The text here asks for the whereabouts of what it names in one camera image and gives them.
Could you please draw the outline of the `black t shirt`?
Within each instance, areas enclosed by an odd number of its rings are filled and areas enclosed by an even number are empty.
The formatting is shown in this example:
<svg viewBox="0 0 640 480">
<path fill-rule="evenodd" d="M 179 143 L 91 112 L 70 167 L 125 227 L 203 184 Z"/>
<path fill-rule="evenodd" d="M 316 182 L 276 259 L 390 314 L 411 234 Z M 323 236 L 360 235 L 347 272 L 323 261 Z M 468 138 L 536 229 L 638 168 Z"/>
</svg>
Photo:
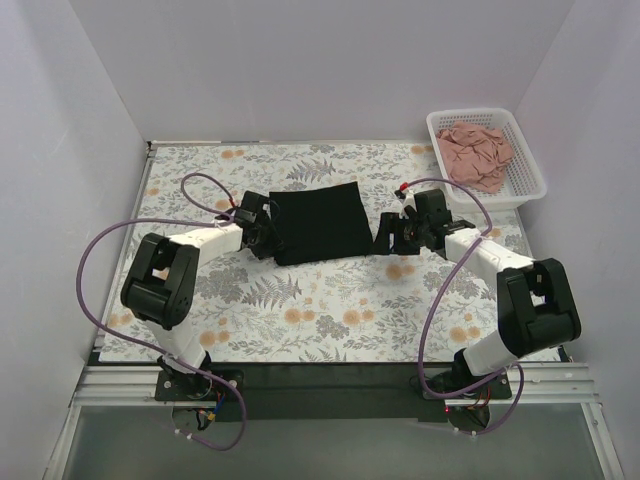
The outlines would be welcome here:
<svg viewBox="0 0 640 480">
<path fill-rule="evenodd" d="M 373 248 L 358 184 L 272 192 L 273 223 L 282 241 L 279 266 L 367 256 Z"/>
</svg>

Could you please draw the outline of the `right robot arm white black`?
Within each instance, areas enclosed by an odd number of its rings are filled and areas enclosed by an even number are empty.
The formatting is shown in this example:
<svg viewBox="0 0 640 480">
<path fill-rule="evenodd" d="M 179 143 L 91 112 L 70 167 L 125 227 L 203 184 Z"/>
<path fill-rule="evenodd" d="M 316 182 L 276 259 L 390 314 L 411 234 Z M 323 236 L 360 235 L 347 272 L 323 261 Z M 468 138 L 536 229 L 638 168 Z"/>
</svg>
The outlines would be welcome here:
<svg viewBox="0 0 640 480">
<path fill-rule="evenodd" d="M 535 260 L 494 242 L 473 223 L 454 219 L 442 191 L 395 193 L 397 213 L 380 217 L 373 252 L 417 255 L 422 249 L 454 267 L 438 290 L 442 299 L 461 269 L 496 292 L 497 327 L 455 353 L 449 370 L 432 378 L 418 373 L 422 390 L 435 398 L 466 395 L 517 360 L 580 337 L 581 321 L 564 266 L 556 259 Z"/>
</svg>

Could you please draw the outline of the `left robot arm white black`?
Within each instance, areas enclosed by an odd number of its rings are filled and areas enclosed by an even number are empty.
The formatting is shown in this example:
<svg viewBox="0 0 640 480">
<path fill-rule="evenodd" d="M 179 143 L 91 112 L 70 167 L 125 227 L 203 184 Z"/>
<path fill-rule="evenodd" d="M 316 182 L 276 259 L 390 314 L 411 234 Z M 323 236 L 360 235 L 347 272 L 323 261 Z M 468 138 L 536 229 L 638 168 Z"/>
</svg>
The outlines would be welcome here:
<svg viewBox="0 0 640 480">
<path fill-rule="evenodd" d="M 282 246 L 269 208 L 269 198 L 247 191 L 227 224 L 187 231 L 169 237 L 143 237 L 121 290 L 121 303 L 153 334 L 162 370 L 190 399 L 209 395 L 213 382 L 196 373 L 210 365 L 187 321 L 198 270 L 228 253 L 248 248 L 259 259 Z"/>
</svg>

